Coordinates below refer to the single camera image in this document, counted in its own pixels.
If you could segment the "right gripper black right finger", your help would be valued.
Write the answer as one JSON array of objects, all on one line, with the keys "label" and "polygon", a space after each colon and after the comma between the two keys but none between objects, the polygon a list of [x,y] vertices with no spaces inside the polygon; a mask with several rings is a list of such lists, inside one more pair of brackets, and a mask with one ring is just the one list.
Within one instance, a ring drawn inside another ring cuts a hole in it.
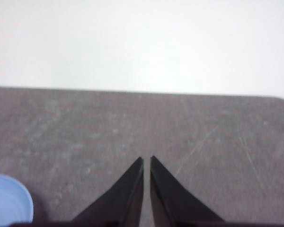
[{"label": "right gripper black right finger", "polygon": [[155,223],[224,222],[181,185],[155,156],[151,157],[150,177]]}]

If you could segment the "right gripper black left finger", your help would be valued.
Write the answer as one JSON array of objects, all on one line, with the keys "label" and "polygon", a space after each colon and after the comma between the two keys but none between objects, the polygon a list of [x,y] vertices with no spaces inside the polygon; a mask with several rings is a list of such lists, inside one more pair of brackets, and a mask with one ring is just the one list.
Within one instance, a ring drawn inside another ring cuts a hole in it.
[{"label": "right gripper black left finger", "polygon": [[144,190],[143,159],[137,158],[116,183],[72,221],[139,223]]}]

